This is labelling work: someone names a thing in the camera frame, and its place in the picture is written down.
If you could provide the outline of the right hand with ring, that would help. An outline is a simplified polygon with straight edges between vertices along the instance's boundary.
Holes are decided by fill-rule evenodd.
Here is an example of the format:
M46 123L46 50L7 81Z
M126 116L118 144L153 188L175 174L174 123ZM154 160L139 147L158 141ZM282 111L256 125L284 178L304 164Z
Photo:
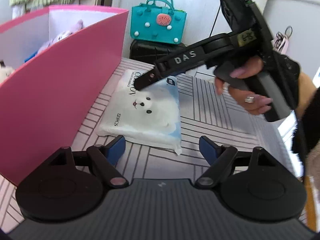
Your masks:
M246 80L256 76L263 66L262 59L255 56L238 68L234 68L229 62L217 67L214 70L217 94L221 95L227 85L230 96L249 114L265 114L271 110L273 99L259 94L259 90L254 88L251 82L246 83Z

